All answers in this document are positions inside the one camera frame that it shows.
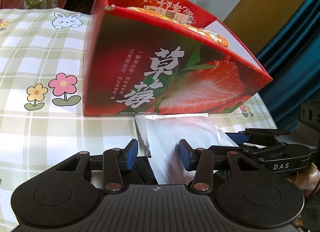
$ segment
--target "plastic bag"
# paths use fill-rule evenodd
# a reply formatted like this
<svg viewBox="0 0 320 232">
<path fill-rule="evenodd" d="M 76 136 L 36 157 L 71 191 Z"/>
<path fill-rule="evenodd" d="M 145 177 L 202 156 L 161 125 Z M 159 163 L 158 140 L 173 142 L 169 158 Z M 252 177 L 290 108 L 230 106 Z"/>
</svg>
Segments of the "plastic bag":
<svg viewBox="0 0 320 232">
<path fill-rule="evenodd" d="M 181 139 L 186 139 L 194 149 L 237 146 L 208 114 L 135 116 L 135 120 L 144 144 L 149 147 L 149 162 L 159 184 L 188 184 L 194 177 L 195 172 L 184 170 L 180 160 Z"/>
</svg>

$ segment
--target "strawberry box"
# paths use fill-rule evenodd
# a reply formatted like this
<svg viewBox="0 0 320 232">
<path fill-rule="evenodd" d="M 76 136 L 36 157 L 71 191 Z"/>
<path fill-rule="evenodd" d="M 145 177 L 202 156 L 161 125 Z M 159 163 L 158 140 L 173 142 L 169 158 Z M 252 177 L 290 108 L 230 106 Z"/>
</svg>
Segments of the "strawberry box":
<svg viewBox="0 0 320 232">
<path fill-rule="evenodd" d="M 272 80 L 188 0 L 95 0 L 83 71 L 88 116 L 228 113 Z"/>
</svg>

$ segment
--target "crosshair logo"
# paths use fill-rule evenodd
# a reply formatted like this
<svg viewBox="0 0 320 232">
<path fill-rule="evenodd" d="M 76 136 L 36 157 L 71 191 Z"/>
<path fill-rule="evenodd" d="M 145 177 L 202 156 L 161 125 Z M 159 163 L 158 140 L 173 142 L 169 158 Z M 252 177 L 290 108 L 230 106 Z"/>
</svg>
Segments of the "crosshair logo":
<svg viewBox="0 0 320 232">
<path fill-rule="evenodd" d="M 162 189 L 160 187 L 153 187 L 152 188 L 154 191 L 158 192 L 158 191 L 161 191 Z"/>
</svg>

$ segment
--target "checkered tablecloth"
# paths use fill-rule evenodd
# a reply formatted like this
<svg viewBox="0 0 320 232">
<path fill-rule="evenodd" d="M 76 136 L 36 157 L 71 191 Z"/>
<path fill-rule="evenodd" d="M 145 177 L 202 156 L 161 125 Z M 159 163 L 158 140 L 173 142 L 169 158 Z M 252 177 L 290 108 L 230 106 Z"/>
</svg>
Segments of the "checkered tablecloth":
<svg viewBox="0 0 320 232">
<path fill-rule="evenodd" d="M 17 225 L 10 197 L 18 185 L 79 151 L 102 154 L 137 138 L 133 117 L 83 116 L 82 101 L 77 103 L 77 98 L 82 96 L 89 16 L 80 15 L 81 23 L 75 20 L 66 26 L 73 14 L 62 9 L 0 11 L 0 232 Z M 54 27 L 54 20 L 64 21 L 59 23 L 63 27 Z M 76 92 L 67 97 L 74 96 L 74 105 L 58 106 L 65 98 L 55 96 L 49 82 L 59 73 L 62 78 L 76 78 Z M 258 94 L 241 109 L 210 117 L 228 132 L 276 128 Z"/>
</svg>

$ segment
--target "qr code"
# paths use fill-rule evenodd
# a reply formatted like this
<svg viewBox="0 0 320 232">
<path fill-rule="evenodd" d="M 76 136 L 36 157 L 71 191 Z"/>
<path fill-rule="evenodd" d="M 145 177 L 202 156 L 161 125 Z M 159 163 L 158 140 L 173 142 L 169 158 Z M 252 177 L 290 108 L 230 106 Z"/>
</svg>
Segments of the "qr code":
<svg viewBox="0 0 320 232">
<path fill-rule="evenodd" d="M 174 19 L 174 16 L 176 15 L 175 12 L 170 12 L 170 11 L 167 11 L 165 13 L 165 16 L 168 17 L 168 18 L 171 18 L 171 19 Z"/>
</svg>

